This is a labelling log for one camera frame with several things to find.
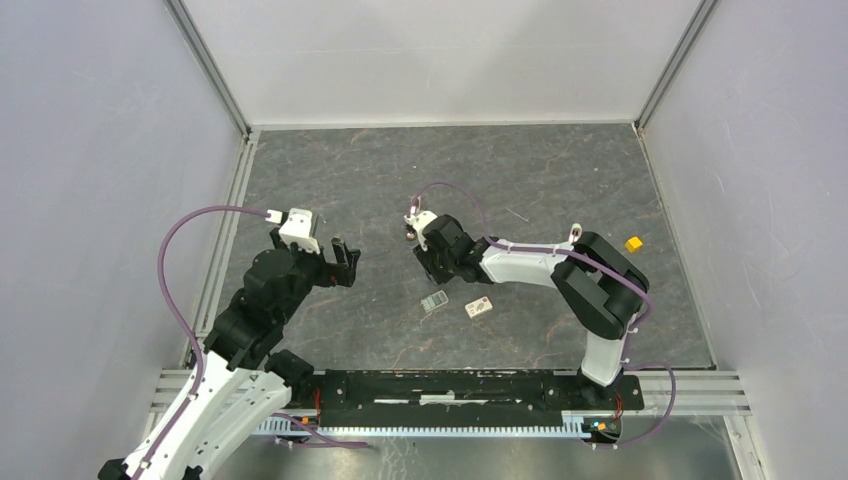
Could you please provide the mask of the staples tray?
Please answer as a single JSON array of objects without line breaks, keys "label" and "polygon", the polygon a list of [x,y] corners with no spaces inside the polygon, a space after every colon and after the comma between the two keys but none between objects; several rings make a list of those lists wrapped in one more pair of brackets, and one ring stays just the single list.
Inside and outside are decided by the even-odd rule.
[{"label": "staples tray", "polygon": [[430,313],[438,308],[445,306],[449,302],[448,296],[443,290],[439,290],[428,295],[420,301],[423,310]]}]

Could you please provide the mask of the white plastic hook piece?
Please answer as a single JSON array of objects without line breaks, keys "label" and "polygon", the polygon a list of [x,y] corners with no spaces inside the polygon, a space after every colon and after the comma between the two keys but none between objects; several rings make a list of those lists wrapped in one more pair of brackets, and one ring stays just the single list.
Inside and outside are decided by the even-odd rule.
[{"label": "white plastic hook piece", "polygon": [[583,233],[582,225],[580,223],[574,223],[571,226],[570,231],[569,231],[568,242],[571,243],[571,244],[574,244],[575,242],[577,242],[580,239],[580,237],[582,236],[582,233]]}]

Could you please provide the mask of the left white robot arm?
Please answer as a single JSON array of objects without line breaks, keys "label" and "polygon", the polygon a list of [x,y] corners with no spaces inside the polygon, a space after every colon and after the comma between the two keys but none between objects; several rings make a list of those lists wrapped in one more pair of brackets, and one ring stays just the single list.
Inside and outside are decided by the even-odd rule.
[{"label": "left white robot arm", "polygon": [[314,394],[314,368],[277,351],[284,327],[315,288],[351,287],[361,252],[335,238],[334,261],[281,240],[260,252],[215,319],[189,379],[159,424],[100,479],[211,479],[273,413]]}]

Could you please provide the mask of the small white staples box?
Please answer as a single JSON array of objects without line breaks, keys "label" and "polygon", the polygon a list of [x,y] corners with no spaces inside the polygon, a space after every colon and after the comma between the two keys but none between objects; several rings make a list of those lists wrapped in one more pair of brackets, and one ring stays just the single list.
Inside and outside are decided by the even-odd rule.
[{"label": "small white staples box", "polygon": [[493,305],[488,297],[483,296],[466,304],[464,309],[470,319],[475,319],[492,311]]}]

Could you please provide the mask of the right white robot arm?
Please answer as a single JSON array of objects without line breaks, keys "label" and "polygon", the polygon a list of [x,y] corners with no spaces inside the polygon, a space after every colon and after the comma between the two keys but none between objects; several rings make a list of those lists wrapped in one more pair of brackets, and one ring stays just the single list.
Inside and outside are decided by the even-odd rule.
[{"label": "right white robot arm", "polygon": [[447,214],[419,211],[404,221],[418,242],[416,258],[437,285],[459,278],[558,291],[587,331],[577,382],[580,400],[602,408],[617,396],[626,340],[638,315],[649,309],[650,283],[609,242],[578,225],[563,243],[526,244],[487,236],[475,240]]}]

